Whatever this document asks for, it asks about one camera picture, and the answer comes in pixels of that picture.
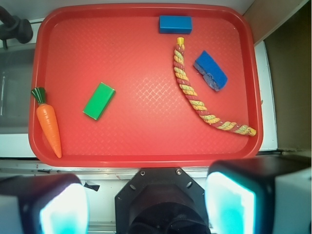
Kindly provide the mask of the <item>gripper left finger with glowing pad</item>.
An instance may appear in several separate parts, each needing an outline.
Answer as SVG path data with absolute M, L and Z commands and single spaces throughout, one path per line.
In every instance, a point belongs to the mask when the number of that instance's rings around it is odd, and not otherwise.
M 2 234 L 86 234 L 89 204 L 74 174 L 0 179 Z

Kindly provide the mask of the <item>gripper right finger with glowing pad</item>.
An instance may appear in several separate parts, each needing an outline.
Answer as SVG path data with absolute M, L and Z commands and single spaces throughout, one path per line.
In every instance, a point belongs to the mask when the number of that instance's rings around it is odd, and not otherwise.
M 303 156 L 215 161 L 205 182 L 205 205 L 219 234 L 309 234 L 312 161 Z

